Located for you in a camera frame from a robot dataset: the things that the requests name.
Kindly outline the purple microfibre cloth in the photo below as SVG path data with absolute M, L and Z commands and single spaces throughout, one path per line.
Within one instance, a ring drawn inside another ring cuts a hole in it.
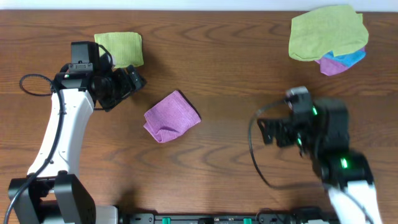
M 145 112 L 144 117 L 144 128 L 159 143 L 174 140 L 201 122 L 199 114 L 178 90 Z

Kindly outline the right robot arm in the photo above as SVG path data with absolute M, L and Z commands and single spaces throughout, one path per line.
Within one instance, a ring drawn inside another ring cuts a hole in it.
M 376 186 L 364 154 L 349 147 L 349 114 L 337 98 L 290 95 L 259 109 L 257 124 L 265 144 L 296 145 L 328 193 L 340 223 L 381 223 Z

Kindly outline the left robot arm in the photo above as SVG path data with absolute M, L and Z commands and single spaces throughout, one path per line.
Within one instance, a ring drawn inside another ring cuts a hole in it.
M 10 182 L 4 222 L 15 213 L 20 223 L 118 223 L 118 209 L 96 205 L 79 180 L 81 147 L 96 103 L 110 111 L 145 84 L 132 65 L 70 65 L 56 74 L 44 140 L 26 177 Z

